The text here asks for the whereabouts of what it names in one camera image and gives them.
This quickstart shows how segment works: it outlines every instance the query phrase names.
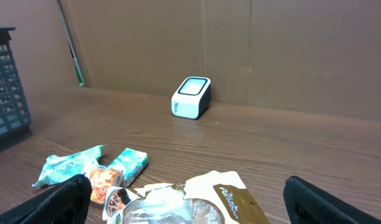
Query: teal wrapper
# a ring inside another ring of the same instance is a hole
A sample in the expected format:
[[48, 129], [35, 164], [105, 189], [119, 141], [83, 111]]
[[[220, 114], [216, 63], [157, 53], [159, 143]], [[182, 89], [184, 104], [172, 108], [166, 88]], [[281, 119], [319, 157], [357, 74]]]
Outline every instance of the teal wrapper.
[[124, 186], [128, 187], [148, 163], [148, 155], [145, 152], [126, 148], [108, 167], [122, 172]]
[[104, 147], [105, 145], [95, 146], [70, 156], [49, 156], [42, 168], [39, 180], [32, 186], [59, 184], [81, 174], [87, 163], [98, 165], [98, 159]]

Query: device screen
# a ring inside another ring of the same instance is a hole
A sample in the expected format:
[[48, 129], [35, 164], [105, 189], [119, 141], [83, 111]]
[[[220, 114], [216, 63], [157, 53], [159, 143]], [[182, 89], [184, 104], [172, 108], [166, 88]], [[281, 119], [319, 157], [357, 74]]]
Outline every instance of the device screen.
[[180, 94], [188, 94], [188, 95], [198, 95], [205, 83], [207, 82], [204, 78], [188, 78], [186, 82], [182, 85], [179, 90]]

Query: wall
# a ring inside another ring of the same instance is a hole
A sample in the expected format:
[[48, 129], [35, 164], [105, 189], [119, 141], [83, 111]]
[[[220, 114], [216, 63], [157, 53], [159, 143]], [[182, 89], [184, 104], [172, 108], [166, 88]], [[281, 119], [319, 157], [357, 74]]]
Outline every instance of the wall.
[[55, 1], [0, 0], [0, 26], [14, 26], [11, 48], [27, 97], [78, 86]]
[[381, 0], [62, 0], [88, 86], [381, 121]]

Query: plastic basket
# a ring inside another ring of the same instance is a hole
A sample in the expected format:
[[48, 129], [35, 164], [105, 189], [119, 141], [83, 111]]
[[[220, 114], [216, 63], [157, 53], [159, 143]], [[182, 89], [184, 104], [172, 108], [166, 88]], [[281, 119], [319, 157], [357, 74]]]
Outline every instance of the plastic basket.
[[14, 27], [0, 27], [0, 139], [22, 131], [31, 118], [23, 87], [9, 46], [8, 31]]

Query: wooden floor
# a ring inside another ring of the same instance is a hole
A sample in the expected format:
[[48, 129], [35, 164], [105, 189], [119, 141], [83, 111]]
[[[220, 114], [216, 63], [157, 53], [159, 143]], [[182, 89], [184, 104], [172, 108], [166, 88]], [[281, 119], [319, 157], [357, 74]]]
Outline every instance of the wooden floor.
[[[272, 223], [289, 223], [286, 178], [298, 175], [381, 219], [381, 124], [212, 103], [198, 120], [171, 115], [170, 98], [71, 88], [28, 99], [32, 136], [0, 153], [0, 213], [34, 189], [45, 158], [107, 144], [100, 164], [124, 148], [150, 165], [133, 187], [235, 170]], [[87, 223], [104, 223], [91, 204]]]

